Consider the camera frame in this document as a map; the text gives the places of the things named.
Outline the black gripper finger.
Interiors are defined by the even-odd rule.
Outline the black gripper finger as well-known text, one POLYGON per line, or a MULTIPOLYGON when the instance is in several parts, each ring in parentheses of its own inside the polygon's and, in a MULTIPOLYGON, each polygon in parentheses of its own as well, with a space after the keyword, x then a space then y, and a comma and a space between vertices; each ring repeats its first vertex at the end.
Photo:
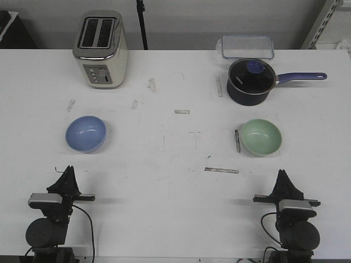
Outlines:
POLYGON ((275 183, 275 185, 274 185, 274 188, 273 188, 273 190, 272 190, 271 195, 282 195, 282 191, 283 191, 283 186, 282 186, 282 183, 283 183, 282 174, 283 174, 283 170, 280 169, 280 170, 278 171, 278 175, 277 175, 277 178, 276 178, 276 183, 275 183))
POLYGON ((285 195, 303 195, 303 192, 297 189, 292 183, 285 170, 282 170, 282 174, 284 179, 283 187, 285 195))
POLYGON ((51 186, 47 187, 48 192, 69 192, 71 189, 71 166, 62 173, 61 177, 51 186))
POLYGON ((78 184, 75 177, 75 170, 73 166, 70 167, 70 180, 71 180, 71 191, 79 192, 78 184))

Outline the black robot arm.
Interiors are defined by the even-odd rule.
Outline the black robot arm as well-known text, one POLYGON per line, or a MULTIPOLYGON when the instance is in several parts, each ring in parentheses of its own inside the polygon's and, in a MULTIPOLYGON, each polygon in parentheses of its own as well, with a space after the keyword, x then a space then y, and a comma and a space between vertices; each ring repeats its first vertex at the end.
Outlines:
POLYGON ((95 201, 94 194, 82 194, 78 188, 74 167, 69 165, 60 178, 47 187, 46 193, 32 193, 28 205, 38 209, 43 217, 27 228, 25 238, 34 256, 32 262, 79 262, 71 247, 63 247, 75 201, 95 201))
POLYGON ((304 198, 303 192, 291 182, 285 170, 280 169, 272 193, 268 196, 255 195, 257 203, 274 204, 276 211, 275 228, 279 239, 274 238, 281 249, 272 249, 268 262, 312 262, 313 250, 320 244, 318 229, 308 221, 316 216, 314 207, 321 202, 316 199, 304 198))

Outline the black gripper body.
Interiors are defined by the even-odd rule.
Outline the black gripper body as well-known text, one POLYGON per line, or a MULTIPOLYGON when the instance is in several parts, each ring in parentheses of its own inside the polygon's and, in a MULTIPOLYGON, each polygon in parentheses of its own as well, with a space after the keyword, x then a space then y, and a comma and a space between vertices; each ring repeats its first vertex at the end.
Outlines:
POLYGON ((64 190, 63 188, 53 189, 52 186, 47 187, 47 192, 52 197, 60 197, 60 200, 48 205, 45 209, 45 216, 60 222, 69 222, 73 212, 73 203, 75 201, 95 201, 94 194, 82 194, 79 189, 64 190))
POLYGON ((318 207, 320 205, 320 202, 316 199, 305 199, 304 197, 298 198, 298 197, 289 197, 288 195, 254 195, 253 196, 253 202, 254 203, 263 203, 263 204, 272 204, 275 208, 274 213, 277 216, 290 216, 286 214, 279 213, 278 211, 278 204, 281 200, 283 199, 292 199, 292 200, 300 200, 300 201, 308 201, 310 205, 312 206, 313 210, 314 207, 318 207))

